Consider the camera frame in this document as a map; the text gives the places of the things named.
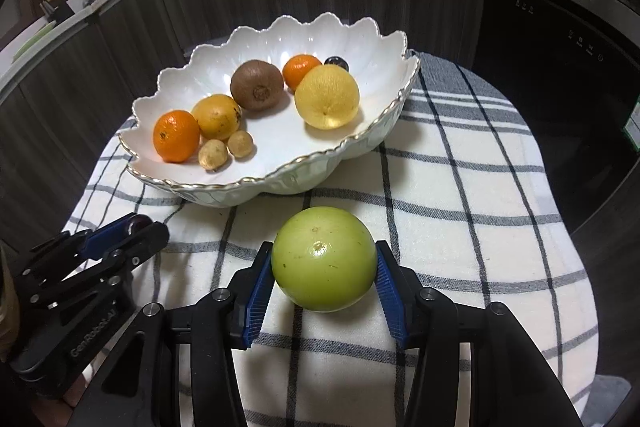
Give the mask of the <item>large orange mandarin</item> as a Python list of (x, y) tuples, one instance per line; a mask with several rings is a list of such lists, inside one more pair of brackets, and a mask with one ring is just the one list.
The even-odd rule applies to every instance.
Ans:
[(187, 161), (200, 144), (200, 127), (191, 113), (172, 110), (157, 119), (152, 141), (155, 152), (163, 161)]

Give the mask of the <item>yellow mango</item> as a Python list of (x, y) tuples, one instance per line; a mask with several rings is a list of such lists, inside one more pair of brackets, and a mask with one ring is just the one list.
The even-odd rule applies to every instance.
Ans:
[(194, 105), (191, 114), (206, 140), (226, 141), (240, 127), (240, 106), (225, 94), (202, 98)]

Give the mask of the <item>green apple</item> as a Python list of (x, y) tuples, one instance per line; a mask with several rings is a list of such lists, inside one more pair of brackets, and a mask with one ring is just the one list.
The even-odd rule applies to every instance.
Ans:
[(336, 207), (299, 211), (272, 245), (274, 279), (297, 306), (329, 313), (346, 309), (373, 284), (376, 248), (367, 227)]

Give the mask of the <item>brown kiwi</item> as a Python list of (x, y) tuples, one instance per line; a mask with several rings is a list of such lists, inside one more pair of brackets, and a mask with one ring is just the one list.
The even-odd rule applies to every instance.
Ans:
[(283, 94), (284, 81), (276, 66), (261, 60), (241, 64), (231, 76), (230, 91), (242, 109), (261, 112), (276, 106)]

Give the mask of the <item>small orange mandarin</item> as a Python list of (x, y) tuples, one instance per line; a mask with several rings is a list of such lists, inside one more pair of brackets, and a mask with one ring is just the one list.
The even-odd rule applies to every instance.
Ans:
[(294, 92), (304, 77), (321, 62), (311, 54), (297, 54), (292, 56), (282, 68), (282, 76), (285, 84)]

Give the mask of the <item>yellow lemon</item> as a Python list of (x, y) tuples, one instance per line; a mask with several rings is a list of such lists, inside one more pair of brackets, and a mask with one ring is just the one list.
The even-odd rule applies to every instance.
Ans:
[(349, 72), (336, 65), (311, 69), (294, 93), (297, 113), (308, 126), (333, 130), (349, 124), (360, 104), (358, 84)]

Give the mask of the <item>dark wood kitchen cabinets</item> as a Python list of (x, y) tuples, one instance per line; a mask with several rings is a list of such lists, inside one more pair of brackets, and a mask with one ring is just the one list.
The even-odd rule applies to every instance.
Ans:
[(64, 225), (102, 148), (194, 46), (288, 14), (372, 17), (469, 67), (524, 114), (573, 234), (637, 166), (623, 127), (639, 94), (639, 0), (99, 0), (1, 79), (1, 237)]

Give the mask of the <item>white plaid cloth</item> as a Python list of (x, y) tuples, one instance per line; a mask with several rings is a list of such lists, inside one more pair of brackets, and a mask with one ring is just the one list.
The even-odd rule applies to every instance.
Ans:
[[(505, 303), (583, 410), (598, 359), (587, 272), (556, 208), (538, 145), (495, 88), (430, 54), (404, 111), (375, 150), (341, 162), (297, 195), (203, 207), (127, 172), (117, 139), (104, 148), (66, 230), (126, 213), (166, 223), (167, 248), (134, 273), (134, 299), (178, 308), (226, 285), (289, 217), (342, 208), (402, 265), (456, 303)], [(396, 348), (375, 293), (335, 313), (297, 308), (273, 291), (262, 333), (235, 353), (252, 426), (398, 426), (416, 355)]]

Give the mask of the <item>white scalloped ceramic bowl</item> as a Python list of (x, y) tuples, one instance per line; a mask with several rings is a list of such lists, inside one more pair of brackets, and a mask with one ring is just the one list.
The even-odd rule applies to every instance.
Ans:
[[(196, 159), (171, 164), (157, 155), (152, 131), (160, 116), (190, 109), (207, 95), (228, 94), (232, 74), (248, 60), (282, 67), (297, 53), (347, 62), (360, 90), (358, 113), (347, 126), (331, 131), (308, 127), (288, 93), (275, 108), (243, 116), (241, 127), (255, 143), (250, 158), (231, 159), (208, 173)], [(260, 193), (299, 194), (323, 182), (341, 161), (367, 154), (385, 140), (419, 69), (405, 31), (385, 35), (371, 17), (345, 24), (331, 12), (307, 23), (281, 15), (265, 29), (239, 26), (224, 40), (199, 44), (186, 65), (162, 70), (155, 93), (132, 104), (136, 122), (119, 131), (119, 142), (131, 157), (131, 176), (198, 205), (224, 208)]]

